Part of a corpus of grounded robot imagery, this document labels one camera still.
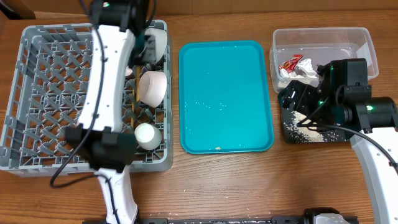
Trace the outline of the large white plate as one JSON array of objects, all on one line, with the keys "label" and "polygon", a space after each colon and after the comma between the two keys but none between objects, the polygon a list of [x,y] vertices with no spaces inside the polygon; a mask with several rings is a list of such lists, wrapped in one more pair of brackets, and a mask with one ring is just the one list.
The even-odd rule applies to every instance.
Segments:
[{"label": "large white plate", "polygon": [[132,69],[131,69],[131,68],[129,68],[129,67],[126,67],[126,73],[125,73],[125,76],[126,76],[126,77],[129,77],[129,76],[131,76],[131,75],[132,75],[132,73],[133,73]]}]

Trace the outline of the grey bowl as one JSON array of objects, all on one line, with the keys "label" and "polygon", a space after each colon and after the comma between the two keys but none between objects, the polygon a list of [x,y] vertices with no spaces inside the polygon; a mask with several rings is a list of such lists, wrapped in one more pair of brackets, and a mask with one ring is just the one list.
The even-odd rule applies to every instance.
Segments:
[{"label": "grey bowl", "polygon": [[149,35],[155,40],[155,59],[158,63],[164,56],[167,48],[167,32],[161,29],[148,28],[145,31],[145,35]]}]

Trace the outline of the wooden chopstick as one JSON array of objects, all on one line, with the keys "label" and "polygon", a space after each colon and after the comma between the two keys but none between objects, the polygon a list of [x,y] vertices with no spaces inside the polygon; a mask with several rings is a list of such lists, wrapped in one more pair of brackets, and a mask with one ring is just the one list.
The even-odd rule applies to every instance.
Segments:
[{"label": "wooden chopstick", "polygon": [[132,93],[131,93],[131,112],[132,112],[131,126],[132,126],[132,128],[134,127],[134,118],[135,118],[135,102],[136,102],[135,95],[136,95],[136,91],[135,91],[135,89],[132,89]]},{"label": "wooden chopstick", "polygon": [[140,78],[141,78],[141,70],[142,70],[142,67],[141,66],[139,66],[139,65],[137,65],[136,66],[136,101],[137,102],[139,102],[140,101],[140,93],[139,93],[139,91],[140,91],[140,86],[139,86],[139,82],[140,82]]}]

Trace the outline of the white paper cup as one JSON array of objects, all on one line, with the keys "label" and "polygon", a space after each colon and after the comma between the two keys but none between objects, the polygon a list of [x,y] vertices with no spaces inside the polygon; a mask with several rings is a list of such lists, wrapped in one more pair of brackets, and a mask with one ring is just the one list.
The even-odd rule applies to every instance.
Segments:
[{"label": "white paper cup", "polygon": [[147,151],[156,149],[162,141],[159,129],[148,123],[138,125],[134,131],[134,135],[140,147]]}]

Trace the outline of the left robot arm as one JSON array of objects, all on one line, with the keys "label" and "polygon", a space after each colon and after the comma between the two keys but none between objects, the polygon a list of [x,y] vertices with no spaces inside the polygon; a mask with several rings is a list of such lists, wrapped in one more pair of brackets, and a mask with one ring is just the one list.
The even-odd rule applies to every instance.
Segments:
[{"label": "left robot arm", "polygon": [[83,108],[65,140],[93,169],[106,204],[106,223],[135,223],[139,209],[132,196],[130,165],[137,149],[123,132],[122,99],[127,66],[144,51],[148,1],[92,1],[92,58]]}]

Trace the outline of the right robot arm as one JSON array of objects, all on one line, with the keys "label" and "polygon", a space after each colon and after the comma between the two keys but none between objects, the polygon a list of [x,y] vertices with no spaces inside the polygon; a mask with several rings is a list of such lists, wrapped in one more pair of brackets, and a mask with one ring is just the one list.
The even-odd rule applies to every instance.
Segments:
[{"label": "right robot arm", "polygon": [[361,164],[375,223],[397,223],[397,105],[373,97],[363,58],[319,65],[317,87],[291,81],[278,94],[280,107],[304,119],[298,128],[343,131]]}]

